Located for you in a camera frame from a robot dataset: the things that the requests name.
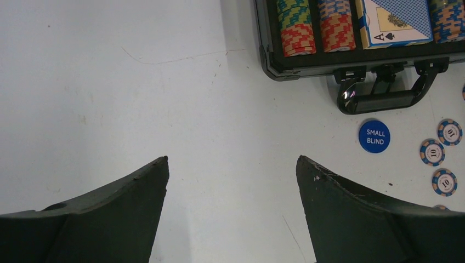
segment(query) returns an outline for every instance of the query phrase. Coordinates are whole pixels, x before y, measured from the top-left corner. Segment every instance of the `blue disc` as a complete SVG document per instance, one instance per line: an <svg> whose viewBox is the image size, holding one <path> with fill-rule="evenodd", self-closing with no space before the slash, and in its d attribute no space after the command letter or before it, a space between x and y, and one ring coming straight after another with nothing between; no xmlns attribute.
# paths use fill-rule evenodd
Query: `blue disc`
<svg viewBox="0 0 465 263"><path fill-rule="evenodd" d="M391 133L384 123L372 120L365 122L360 128L359 141L365 151L380 153L388 148Z"/></svg>

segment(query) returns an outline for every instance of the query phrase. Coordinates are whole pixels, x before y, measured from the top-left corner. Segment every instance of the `black case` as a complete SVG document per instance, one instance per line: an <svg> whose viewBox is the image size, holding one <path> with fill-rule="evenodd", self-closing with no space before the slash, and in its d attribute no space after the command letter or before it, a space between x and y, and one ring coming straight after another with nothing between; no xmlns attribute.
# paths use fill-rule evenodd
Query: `black case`
<svg viewBox="0 0 465 263"><path fill-rule="evenodd" d="M363 50L355 0L350 0L356 50L325 53L320 34L317 0L309 0L316 54L285 58L282 50L276 0L255 0L259 32L259 53L263 71L276 81L301 77L334 75L341 85L337 96L339 109L346 114L405 108L423 98L438 73L445 72L449 63L465 61L465 41L408 47ZM395 74L405 67L416 68L418 81L411 90L389 92ZM366 72L377 79L370 95L357 95L357 82L365 80ZM383 93L377 86L386 83Z"/></svg>

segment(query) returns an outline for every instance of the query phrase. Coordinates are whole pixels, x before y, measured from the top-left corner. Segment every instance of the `white table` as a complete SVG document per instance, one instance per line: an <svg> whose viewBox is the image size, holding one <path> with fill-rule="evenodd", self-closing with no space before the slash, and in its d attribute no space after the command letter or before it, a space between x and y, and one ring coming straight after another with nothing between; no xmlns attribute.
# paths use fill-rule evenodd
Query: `white table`
<svg viewBox="0 0 465 263"><path fill-rule="evenodd" d="M464 184L449 198L418 154L443 118L465 125L463 64L413 108L345 116L325 77L262 72L252 0L6 0L0 25L0 214L41 210L163 155L171 178L151 262L315 262L299 155L465 211L465 145L446 148L442 166ZM358 143L368 118L390 128L380 155Z"/></svg>

